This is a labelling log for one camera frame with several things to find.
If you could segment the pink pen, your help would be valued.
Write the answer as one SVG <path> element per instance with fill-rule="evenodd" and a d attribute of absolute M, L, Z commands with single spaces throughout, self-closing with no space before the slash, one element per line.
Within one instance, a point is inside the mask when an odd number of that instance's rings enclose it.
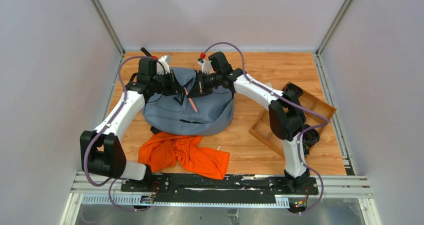
<path fill-rule="evenodd" d="M 189 101 L 189 103 L 190 103 L 191 107 L 192 107 L 192 108 L 193 108 L 193 110 L 197 113 L 197 112 L 198 112 L 198 109 L 197 109 L 197 107 L 196 107 L 196 105 L 195 105 L 195 103 L 194 103 L 193 99 L 192 99 L 191 97 L 189 97 L 188 89 L 187 89 L 186 87 L 183 87 L 183 89 L 184 89 L 185 95 L 186 95 L 186 97 L 187 97 L 187 99 L 188 99 L 188 101 Z"/>

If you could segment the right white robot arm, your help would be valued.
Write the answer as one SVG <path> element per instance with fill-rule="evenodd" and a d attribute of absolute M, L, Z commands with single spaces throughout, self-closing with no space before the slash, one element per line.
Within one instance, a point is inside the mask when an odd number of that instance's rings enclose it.
<path fill-rule="evenodd" d="M 306 186 L 310 170 L 304 162 L 301 129 L 306 116 L 301 109 L 298 95 L 293 90 L 276 90 L 257 81 L 243 69 L 233 69 L 223 52 L 210 56 L 201 53 L 195 82 L 189 97 L 202 97 L 222 86 L 232 94 L 239 93 L 255 101 L 268 111 L 271 132 L 280 140 L 285 159 L 284 177 L 286 189 L 298 194 Z"/>

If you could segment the blue grey backpack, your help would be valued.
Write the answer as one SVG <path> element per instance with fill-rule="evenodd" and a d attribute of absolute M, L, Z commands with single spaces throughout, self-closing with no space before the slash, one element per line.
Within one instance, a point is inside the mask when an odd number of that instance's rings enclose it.
<path fill-rule="evenodd" d="M 182 136 L 210 136 L 223 132 L 234 117 L 234 93 L 219 86 L 212 94 L 195 97 L 195 112 L 185 92 L 155 94 L 141 112 L 145 121 L 159 131 Z"/>

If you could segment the beige wallet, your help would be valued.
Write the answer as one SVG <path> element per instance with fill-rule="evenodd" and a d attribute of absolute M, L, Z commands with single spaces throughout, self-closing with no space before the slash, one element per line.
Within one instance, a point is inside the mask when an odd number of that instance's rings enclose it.
<path fill-rule="evenodd" d="M 265 83 L 264 85 L 266 85 L 267 87 L 273 88 L 273 85 L 271 82 Z"/>

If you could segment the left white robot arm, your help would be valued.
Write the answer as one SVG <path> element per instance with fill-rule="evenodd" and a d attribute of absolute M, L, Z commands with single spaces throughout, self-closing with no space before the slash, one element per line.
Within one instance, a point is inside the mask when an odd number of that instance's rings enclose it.
<path fill-rule="evenodd" d="M 111 179 L 134 180 L 140 191 L 149 191 L 153 186 L 151 168 L 147 164 L 126 158 L 121 139 L 135 115 L 142 110 L 155 94 L 171 96 L 184 90 L 170 68 L 170 55 L 137 56 L 138 71 L 127 84 L 112 112 L 94 130 L 85 130 L 80 136 L 81 164 L 85 176 L 95 187 L 105 185 L 96 183 L 91 174 Z"/>

